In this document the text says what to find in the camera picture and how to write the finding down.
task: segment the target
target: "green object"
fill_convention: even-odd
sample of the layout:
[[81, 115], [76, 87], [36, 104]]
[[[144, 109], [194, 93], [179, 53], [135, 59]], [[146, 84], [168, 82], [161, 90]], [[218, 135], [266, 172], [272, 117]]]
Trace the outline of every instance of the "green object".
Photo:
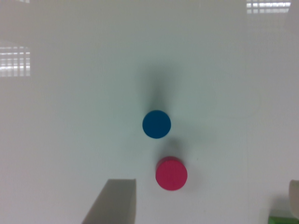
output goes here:
[[299, 220], [291, 217], [269, 217], [268, 224], [299, 224]]

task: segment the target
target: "red ball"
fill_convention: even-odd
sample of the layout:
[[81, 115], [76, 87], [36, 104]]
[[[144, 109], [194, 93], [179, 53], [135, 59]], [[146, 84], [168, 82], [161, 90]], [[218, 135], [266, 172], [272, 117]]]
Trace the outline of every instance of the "red ball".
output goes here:
[[157, 164], [156, 180], [163, 189], [181, 189], [185, 185], [187, 177], [186, 167], [176, 157], [165, 157]]

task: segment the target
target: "gray object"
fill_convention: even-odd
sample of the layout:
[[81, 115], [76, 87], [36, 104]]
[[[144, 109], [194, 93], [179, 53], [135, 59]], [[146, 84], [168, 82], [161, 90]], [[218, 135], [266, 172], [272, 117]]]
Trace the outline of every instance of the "gray object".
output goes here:
[[136, 181], [109, 179], [82, 224], [134, 224]]

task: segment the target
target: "blue ball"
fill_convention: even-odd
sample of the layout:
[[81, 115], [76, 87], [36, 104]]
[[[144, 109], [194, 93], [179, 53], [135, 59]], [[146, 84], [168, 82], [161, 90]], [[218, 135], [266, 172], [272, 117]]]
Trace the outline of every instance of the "blue ball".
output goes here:
[[144, 117], [142, 127], [148, 137], [163, 138], [171, 129], [171, 121], [163, 111], [153, 110]]

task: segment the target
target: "white surface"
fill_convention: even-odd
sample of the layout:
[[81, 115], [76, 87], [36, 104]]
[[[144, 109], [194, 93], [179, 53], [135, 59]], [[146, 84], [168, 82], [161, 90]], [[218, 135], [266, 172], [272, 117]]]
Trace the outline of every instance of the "white surface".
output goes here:
[[[0, 223], [81, 223], [110, 178], [136, 178], [136, 224], [288, 215], [299, 179], [298, 7], [248, 3], [1, 1], [1, 48], [26, 47], [30, 60], [29, 76], [20, 54], [16, 71], [1, 65]], [[151, 89], [141, 71], [156, 63], [176, 67], [162, 140], [141, 129]], [[169, 139], [182, 150], [163, 150]], [[163, 155], [186, 162], [182, 190], [156, 184]]]

